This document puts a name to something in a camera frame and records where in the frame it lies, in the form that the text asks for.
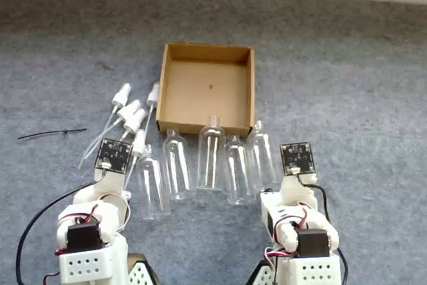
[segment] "circuit board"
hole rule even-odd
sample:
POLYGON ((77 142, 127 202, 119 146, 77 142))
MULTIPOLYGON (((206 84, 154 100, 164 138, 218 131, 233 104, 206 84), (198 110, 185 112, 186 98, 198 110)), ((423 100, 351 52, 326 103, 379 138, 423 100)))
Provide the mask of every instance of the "circuit board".
POLYGON ((103 138, 99 147, 95 168, 103 169, 103 164, 109 164, 111 172, 126 174, 132 152, 132 144, 113 139, 103 138))
POLYGON ((310 143, 293 143, 280 145, 285 176, 293 175, 292 168, 300 168, 300 174, 315 173, 312 147, 310 143))

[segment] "clear plastic bottle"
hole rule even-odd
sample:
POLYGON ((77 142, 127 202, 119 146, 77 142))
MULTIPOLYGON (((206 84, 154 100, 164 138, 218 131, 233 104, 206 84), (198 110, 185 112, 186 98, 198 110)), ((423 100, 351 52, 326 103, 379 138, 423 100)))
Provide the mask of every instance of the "clear plastic bottle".
POLYGON ((167 130, 163 156, 170 194, 175 200, 184 200, 194 194, 194 183, 186 159, 187 147, 187 141, 180 136, 177 129, 167 130))
POLYGON ((278 179, 274 169, 270 138, 263 131, 262 122, 257 120, 254 130, 248 136, 251 173, 257 191, 277 188, 278 179))
POLYGON ((225 149, 226 134, 220 126, 220 118, 210 116, 209 125, 203 127, 199 134, 198 188, 213 190, 225 188, 225 149))
POLYGON ((239 135, 232 134, 227 139, 227 167, 230 175, 228 202, 244 205, 255 200, 255 186, 249 175, 245 145, 239 135))
POLYGON ((151 145, 137 162, 138 184, 141 193, 142 218, 156 220, 170 214, 167 182, 161 174, 160 163, 152 157, 151 145))

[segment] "red wire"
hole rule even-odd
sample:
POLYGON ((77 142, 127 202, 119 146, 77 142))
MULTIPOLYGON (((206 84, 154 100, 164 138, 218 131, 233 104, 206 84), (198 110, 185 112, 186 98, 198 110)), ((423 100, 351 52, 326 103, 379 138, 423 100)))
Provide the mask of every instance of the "red wire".
POLYGON ((94 207, 92 207, 92 211, 91 211, 91 213, 86 217, 86 219, 85 219, 85 223, 90 222, 90 220, 91 220, 91 218, 92 218, 92 215, 93 215, 93 212, 95 211, 96 207, 98 207, 98 204, 95 204, 95 205, 94 205, 94 207))
POLYGON ((306 209, 305 209, 305 208, 303 208, 302 210, 304 211, 305 215, 304 215, 304 218, 302 219, 302 221, 301 221, 301 222, 299 223, 299 225, 297 226, 297 229, 302 228, 302 226, 304 226, 304 224, 305 224, 305 223, 306 223, 306 221, 307 221, 307 211, 306 211, 306 209))
POLYGON ((278 227, 278 224, 279 224, 280 222, 282 222, 282 221, 284 221, 284 220, 287 220, 288 218, 299 218, 299 219, 301 219, 301 220, 303 220, 303 219, 304 219, 304 218, 303 218, 303 217, 301 217, 301 216, 295 216, 295 215, 287 215, 287 216, 281 217, 281 218, 276 222, 276 224, 274 224, 274 241, 275 241, 276 243, 278 243, 278 235, 277 235, 277 230, 276 230, 276 228, 278 227))

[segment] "black cable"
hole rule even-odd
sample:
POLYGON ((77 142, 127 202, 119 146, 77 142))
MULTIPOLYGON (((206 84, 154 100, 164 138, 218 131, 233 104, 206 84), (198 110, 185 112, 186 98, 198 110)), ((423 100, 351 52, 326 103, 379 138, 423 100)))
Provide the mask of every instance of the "black cable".
MULTIPOLYGON (((102 180, 105 177, 106 172, 103 172, 101 179, 102 180)), ((79 190, 82 190, 83 188, 95 185, 100 180, 94 180, 89 183, 85 183, 83 185, 80 185, 73 190, 70 190, 69 192, 66 192, 62 196, 59 196, 58 198, 54 199, 52 202, 48 203, 43 209, 41 209, 37 214, 34 215, 34 217, 31 219, 31 221, 28 223, 27 227, 24 230, 24 233, 22 233, 21 238, 19 239, 18 243, 18 249, 16 251, 16 263, 15 263, 15 273, 16 273, 16 281, 18 285, 24 285, 21 278, 21 255, 22 255, 22 249, 24 247, 24 241, 30 231, 30 229, 33 227, 34 223, 40 218, 41 215, 43 215, 44 212, 46 212, 50 207, 55 205, 57 202, 63 200, 64 198, 77 193, 79 190)))
POLYGON ((45 277, 43 277, 43 285, 47 285, 47 278, 48 278, 48 277, 58 276, 58 275, 59 275, 59 273, 61 273, 61 272, 54 273, 54 274, 48 274, 48 275, 45 275, 45 277))
POLYGON ((278 275, 278 257, 276 256, 276 264, 274 266, 274 281, 273 285, 276 285, 276 276, 278 275))
MULTIPOLYGON (((322 192, 322 197, 323 197, 323 210, 325 211, 325 217, 327 219, 327 221, 330 223, 330 218, 329 218, 329 212, 328 212, 328 197, 326 196, 326 190, 319 185, 315 185, 315 184, 304 184, 301 181, 300 175, 296 176, 298 178, 298 181, 300 182, 301 185, 303 185, 304 187, 309 187, 309 188, 315 188, 319 191, 322 192)), ((344 257, 344 254, 342 253, 341 249, 338 247, 336 249, 336 251, 338 252, 338 255, 340 255, 341 260, 342 260, 342 264, 344 265, 344 275, 342 277, 342 285, 346 285, 347 284, 347 279, 348 279, 348 264, 347 264, 347 260, 344 257)))
POLYGON ((41 133, 32 133, 31 135, 25 135, 25 136, 21 136, 18 137, 17 139, 24 139, 24 138, 29 138, 29 137, 34 137, 34 136, 39 136, 39 135, 45 135, 47 133, 64 133, 64 135, 67 135, 67 133, 69 132, 78 132, 78 131, 85 131, 87 128, 81 128, 81 129, 65 129, 65 130, 53 130, 53 131, 43 131, 41 133))

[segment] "wire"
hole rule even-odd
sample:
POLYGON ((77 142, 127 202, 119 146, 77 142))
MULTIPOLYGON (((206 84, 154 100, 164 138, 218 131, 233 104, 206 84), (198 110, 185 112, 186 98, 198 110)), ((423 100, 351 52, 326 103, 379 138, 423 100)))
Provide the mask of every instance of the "wire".
POLYGON ((109 126, 109 123, 111 123, 111 121, 112 121, 112 119, 113 119, 113 116, 115 115, 115 112, 117 111, 117 106, 114 106, 114 108, 113 108, 113 111, 111 112, 111 114, 109 115, 109 117, 108 117, 108 120, 107 120, 107 122, 105 123, 105 126, 104 126, 104 128, 102 129, 102 131, 104 131, 104 130, 106 130, 107 128, 108 128, 108 126, 109 126))
POLYGON ((85 223, 89 223, 91 221, 91 218, 93 217, 93 212, 95 211, 96 207, 98 207, 98 204, 95 204, 92 207, 91 213, 89 215, 87 215, 86 219, 85 219, 85 223))
POLYGON ((30 231, 30 229, 33 227, 34 223, 40 218, 41 215, 43 215, 44 212, 46 212, 50 207, 55 205, 57 202, 63 200, 64 198, 78 192, 79 190, 82 190, 83 188, 95 185, 97 182, 100 182, 106 175, 106 171, 103 172, 100 180, 94 180, 89 183, 84 183, 73 190, 70 190, 69 192, 66 192, 65 194, 59 196, 58 198, 55 198, 53 201, 48 203, 44 208, 39 210, 38 213, 34 215, 34 217, 31 219, 31 221, 28 223, 27 227, 25 228, 24 232, 21 235, 21 238, 19 239, 18 248, 16 251, 16 262, 15 262, 15 273, 16 273, 16 281, 18 285, 24 285, 21 278, 21 256, 22 256, 22 249, 24 247, 25 239, 30 231))
POLYGON ((276 257, 276 265, 274 268, 274 281, 273 281, 273 285, 276 285, 276 277, 278 275, 278 257, 276 257))
POLYGON ((101 196, 98 198, 98 200, 103 200, 104 198, 106 198, 106 197, 108 197, 108 196, 111 196, 111 195, 116 196, 116 197, 120 198, 121 200, 123 200, 123 202, 125 203, 125 205, 126 205, 126 207, 127 207, 126 215, 125 215, 125 221, 123 222, 123 225, 122 225, 122 226, 120 226, 120 227, 117 229, 117 231, 118 231, 118 232, 121 232, 122 230, 124 230, 124 229, 125 229, 125 227, 126 227, 126 225, 127 225, 128 221, 129 221, 129 219, 130 219, 130 217, 131 217, 131 206, 129 205, 129 203, 127 202, 127 200, 126 200, 122 195, 119 195, 119 194, 117 194, 117 193, 106 193, 106 194, 104 194, 104 195, 101 195, 101 196))
POLYGON ((93 153, 93 151, 96 149, 98 143, 101 141, 102 136, 104 136, 107 132, 109 132, 110 130, 112 130, 119 122, 121 122, 122 119, 119 118, 117 119, 113 125, 109 126, 106 130, 104 130, 102 133, 100 133, 94 140, 92 143, 92 148, 88 151, 88 153, 85 155, 85 160, 93 153))
POLYGON ((295 216, 295 215, 283 215, 281 218, 279 218, 278 221, 274 224, 274 228, 273 228, 273 237, 274 237, 274 241, 276 243, 278 243, 278 235, 276 232, 276 228, 278 227, 279 223, 283 222, 284 220, 287 220, 288 218, 299 218, 299 219, 301 219, 301 221, 298 225, 300 225, 302 223, 302 221, 304 220, 303 217, 295 216))
POLYGON ((135 164, 136 164, 137 160, 138 160, 138 157, 134 156, 133 159, 132 159, 132 165, 131 165, 131 167, 129 169, 129 173, 127 174, 127 177, 126 177, 126 180, 125 180, 125 184, 123 185, 123 190, 126 190, 126 187, 127 187, 128 183, 129 183, 129 181, 131 179, 131 175, 132 175, 133 169, 135 168, 135 164))
POLYGON ((85 216, 85 220, 88 217, 90 217, 90 218, 93 218, 94 220, 99 221, 96 217, 93 217, 92 214, 90 214, 90 213, 72 213, 72 214, 67 214, 67 215, 61 217, 60 219, 58 219, 58 224, 61 224, 62 220, 66 219, 68 217, 76 217, 77 218, 77 217, 80 217, 80 216, 85 216))
POLYGON ((85 159, 87 159, 90 154, 92 154, 92 152, 94 151, 94 149, 97 146, 98 141, 102 138, 103 135, 105 135, 107 132, 109 132, 110 130, 112 130, 119 122, 121 122, 121 118, 117 119, 113 125, 109 126, 107 129, 103 130, 98 136, 95 137, 95 139, 88 145, 88 147, 86 148, 86 150, 83 152, 83 155, 80 159, 79 165, 78 165, 78 169, 81 168, 81 165, 83 164, 83 161, 85 159))
POLYGON ((149 120, 151 119, 151 114, 153 113, 153 109, 154 109, 154 105, 151 105, 151 106, 149 107, 147 123, 146 123, 146 125, 145 125, 144 141, 147 139, 148 124, 149 124, 149 120))
POLYGON ((47 133, 64 133, 64 135, 67 135, 70 132, 79 132, 79 131, 85 131, 85 130, 87 130, 87 128, 43 131, 41 133, 32 133, 31 135, 25 135, 25 136, 18 137, 17 140, 29 138, 29 137, 34 137, 34 136, 39 136, 39 135, 45 135, 47 133))
POLYGON ((267 261, 267 263, 270 265, 270 268, 272 269, 272 270, 276 270, 275 269, 275 267, 274 267, 274 265, 273 265, 273 263, 272 263, 272 261, 269 259, 269 257, 268 257, 268 250, 270 249, 271 247, 266 247, 266 249, 264 250, 264 258, 266 259, 266 261, 267 261))
POLYGON ((60 272, 54 273, 54 274, 48 274, 45 275, 45 277, 43 277, 43 285, 47 285, 47 278, 48 277, 54 277, 54 276, 58 276, 60 272))
MULTIPOLYGON (((298 181, 300 182, 301 185, 303 185, 304 187, 309 187, 309 188, 315 188, 319 191, 322 192, 322 197, 323 197, 323 211, 325 212, 325 217, 327 219, 327 221, 330 223, 330 217, 329 217, 329 212, 328 212, 328 197, 326 195, 326 190, 319 185, 316 184, 304 184, 301 180, 300 175, 296 176, 298 181)), ((340 255, 340 258, 342 260, 342 264, 344 265, 344 276, 342 278, 342 285, 346 285, 347 284, 347 279, 348 279, 348 264, 347 264, 347 260, 344 256, 344 254, 341 251, 341 248, 337 248, 336 251, 338 252, 338 255, 340 255)))

